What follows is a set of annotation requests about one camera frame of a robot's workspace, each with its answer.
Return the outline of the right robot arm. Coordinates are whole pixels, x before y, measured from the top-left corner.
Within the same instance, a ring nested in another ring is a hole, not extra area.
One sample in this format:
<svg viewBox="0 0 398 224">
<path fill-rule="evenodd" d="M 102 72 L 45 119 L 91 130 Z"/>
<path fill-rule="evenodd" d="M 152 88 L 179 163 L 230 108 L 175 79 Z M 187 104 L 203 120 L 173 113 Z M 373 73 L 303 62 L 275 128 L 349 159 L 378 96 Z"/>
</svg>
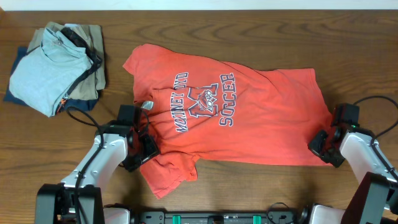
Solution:
<svg viewBox="0 0 398 224">
<path fill-rule="evenodd" d="M 315 205 L 310 224 L 380 224 L 397 220 L 386 218 L 388 210 L 397 214 L 397 171 L 373 139 L 372 132 L 353 129 L 341 138 L 337 154 L 351 166 L 359 187 L 346 209 Z"/>
</svg>

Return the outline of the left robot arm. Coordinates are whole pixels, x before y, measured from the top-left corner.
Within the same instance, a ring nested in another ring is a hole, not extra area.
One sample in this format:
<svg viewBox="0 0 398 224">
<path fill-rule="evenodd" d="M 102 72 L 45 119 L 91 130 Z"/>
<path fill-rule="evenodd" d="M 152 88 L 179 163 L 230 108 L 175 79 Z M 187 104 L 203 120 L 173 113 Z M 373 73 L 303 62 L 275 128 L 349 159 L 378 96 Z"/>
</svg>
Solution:
<svg viewBox="0 0 398 224">
<path fill-rule="evenodd" d="M 154 138 L 129 126 L 110 126 L 95 136 L 79 165 L 58 184 L 37 192 L 35 223 L 134 223 L 123 205 L 103 205 L 101 191 L 119 166 L 132 172 L 159 154 Z"/>
</svg>

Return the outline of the red soccer t-shirt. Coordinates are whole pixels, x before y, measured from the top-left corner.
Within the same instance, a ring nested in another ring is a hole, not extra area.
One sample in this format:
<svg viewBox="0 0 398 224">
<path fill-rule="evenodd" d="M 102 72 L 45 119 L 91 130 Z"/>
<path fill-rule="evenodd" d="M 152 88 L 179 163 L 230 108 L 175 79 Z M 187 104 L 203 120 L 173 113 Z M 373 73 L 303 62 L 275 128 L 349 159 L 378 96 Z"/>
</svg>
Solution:
<svg viewBox="0 0 398 224">
<path fill-rule="evenodd" d="M 157 198 L 196 180 L 199 159 L 322 164 L 307 146 L 331 113 L 312 68 L 260 71 L 144 44 L 124 69 L 134 77 L 135 102 L 154 104 L 142 124 L 160 153 L 140 171 Z"/>
</svg>

